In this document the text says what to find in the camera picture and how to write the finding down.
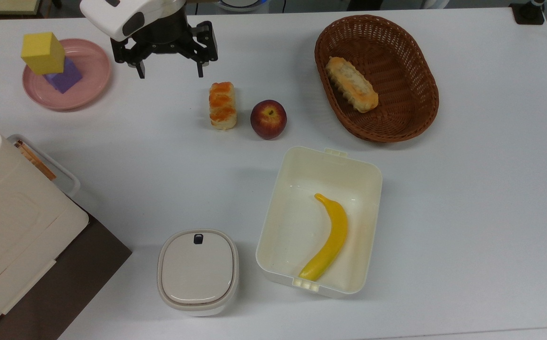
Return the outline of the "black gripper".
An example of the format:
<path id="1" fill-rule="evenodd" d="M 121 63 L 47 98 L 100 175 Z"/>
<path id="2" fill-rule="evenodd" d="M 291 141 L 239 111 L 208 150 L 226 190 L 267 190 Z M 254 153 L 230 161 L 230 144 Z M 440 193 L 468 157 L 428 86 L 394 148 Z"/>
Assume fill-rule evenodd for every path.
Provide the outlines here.
<path id="1" fill-rule="evenodd" d="M 121 42 L 110 39 L 114 60 L 135 69 L 140 79 L 145 78 L 144 60 L 151 54 L 180 54 L 197 65 L 198 77 L 204 77 L 204 67 L 219 59 L 219 52 L 211 21 L 191 27 L 185 7 L 145 25 L 130 35 L 135 41 L 127 48 L 128 39 Z"/>

